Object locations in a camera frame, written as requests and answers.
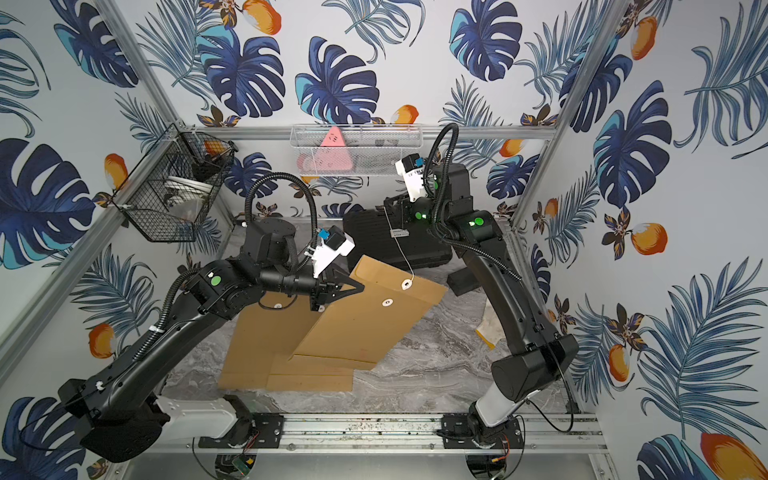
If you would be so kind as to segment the brown file bag stack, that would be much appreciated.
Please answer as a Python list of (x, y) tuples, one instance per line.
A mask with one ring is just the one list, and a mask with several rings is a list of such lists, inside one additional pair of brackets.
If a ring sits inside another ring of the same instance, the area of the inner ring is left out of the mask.
[(364, 290), (326, 308), (290, 365), (371, 370), (447, 292), (441, 284), (368, 256), (351, 278)]

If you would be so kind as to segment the brown kraft file bag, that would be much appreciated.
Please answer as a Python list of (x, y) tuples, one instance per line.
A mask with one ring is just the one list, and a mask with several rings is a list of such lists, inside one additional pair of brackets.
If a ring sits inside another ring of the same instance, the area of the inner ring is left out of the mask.
[(272, 354), (283, 347), (297, 348), (319, 318), (304, 296), (268, 293), (260, 303), (246, 307), (237, 318), (218, 387), (263, 389)]

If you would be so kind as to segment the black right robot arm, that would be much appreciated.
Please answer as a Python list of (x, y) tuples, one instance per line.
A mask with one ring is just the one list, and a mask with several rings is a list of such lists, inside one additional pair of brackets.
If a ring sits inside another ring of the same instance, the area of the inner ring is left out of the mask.
[(493, 382), (473, 402), (466, 425), (440, 431), (448, 441), (491, 448), (510, 441), (513, 413), (530, 398), (563, 378), (579, 346), (548, 321), (534, 293), (515, 268), (503, 231), (493, 215), (478, 210), (467, 168), (452, 160), (459, 139), (456, 123), (444, 126), (427, 157), (418, 154), (396, 164), (407, 193), (384, 201), (397, 229), (425, 229), (431, 239), (454, 250), (479, 283), (496, 314), (509, 355), (493, 362)]

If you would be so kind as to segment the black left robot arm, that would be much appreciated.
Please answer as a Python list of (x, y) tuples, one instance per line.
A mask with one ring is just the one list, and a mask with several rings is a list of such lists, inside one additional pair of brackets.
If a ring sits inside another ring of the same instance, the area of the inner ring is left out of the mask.
[(134, 345), (99, 373), (59, 388), (62, 406), (75, 420), (77, 446), (110, 462), (148, 450), (172, 423), (155, 387), (202, 340), (266, 293), (305, 296), (310, 309), (318, 311), (363, 292), (361, 283), (334, 265), (354, 249), (352, 237), (338, 227), (319, 227), (312, 195), (306, 197), (311, 237), (304, 249), (297, 248), (290, 222), (254, 216), (258, 189), (271, 180), (303, 184), (284, 172), (256, 180), (245, 197), (246, 239), (239, 254), (179, 275), (158, 321)]

